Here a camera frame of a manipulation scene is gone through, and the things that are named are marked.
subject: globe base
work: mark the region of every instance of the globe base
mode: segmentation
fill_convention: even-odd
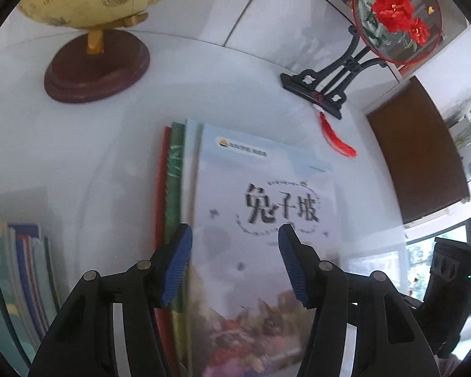
[[[105,30],[104,51],[87,54],[87,34],[64,45],[44,77],[47,94],[63,103],[87,103],[122,92],[150,65],[148,48],[127,31]]]

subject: publisher logo on book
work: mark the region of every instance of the publisher logo on book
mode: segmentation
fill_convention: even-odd
[[[267,152],[262,149],[256,149],[253,146],[248,146],[243,143],[238,143],[233,140],[227,140],[225,138],[216,138],[218,145],[225,149],[234,150],[238,153],[244,153],[251,156],[267,157]]]

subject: red flower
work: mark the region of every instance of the red flower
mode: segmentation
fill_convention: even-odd
[[[415,18],[412,21],[408,32],[412,39],[419,45],[425,45],[431,35],[429,28],[427,28],[427,25],[420,18]]]
[[[410,0],[375,0],[372,10],[387,31],[408,31],[412,23],[413,5]]]

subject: white table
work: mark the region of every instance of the white table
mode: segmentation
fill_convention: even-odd
[[[163,127],[188,117],[310,148],[330,162],[344,265],[404,249],[391,177],[359,109],[346,103],[342,121],[328,118],[358,151],[350,160],[325,142],[309,103],[281,88],[279,66],[205,42],[137,35],[151,52],[146,75],[88,105],[54,102],[43,89],[49,61],[73,35],[0,51],[0,219],[41,224],[61,298],[89,269],[121,272],[152,254]]]

